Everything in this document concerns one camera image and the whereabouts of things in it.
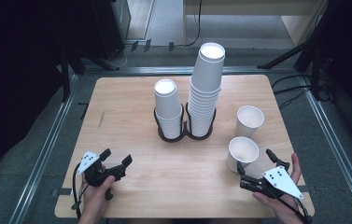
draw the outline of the wooden table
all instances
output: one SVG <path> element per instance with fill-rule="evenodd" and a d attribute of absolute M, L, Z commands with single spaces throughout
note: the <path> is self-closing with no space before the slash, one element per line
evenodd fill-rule
<path fill-rule="evenodd" d="M 106 217 L 273 217 L 272 210 L 252 192 L 240 189 L 240 175 L 231 172 L 225 162 L 234 138 L 236 112 L 242 105 L 254 105 L 265 115 L 263 125 L 251 137 L 260 156 L 246 173 L 262 177 L 262 172 L 275 167 L 266 148 L 290 161 L 292 145 L 268 78 L 223 76 L 211 136 L 203 141 L 185 136 L 176 143 L 161 140 L 153 117 L 154 85 L 161 78 L 104 77 L 97 81 L 63 188 L 72 187 L 72 173 L 86 150 L 100 154 L 109 147 L 112 155 L 104 162 L 106 167 L 120 164 L 128 154 L 134 161 L 126 176 L 114 184 Z M 185 105 L 190 77 L 169 78 L 177 84 Z M 299 185 L 304 185 L 303 177 Z M 303 196 L 313 215 L 310 195 L 305 192 Z M 75 217 L 70 209 L 73 203 L 71 195 L 59 196 L 56 216 Z"/>

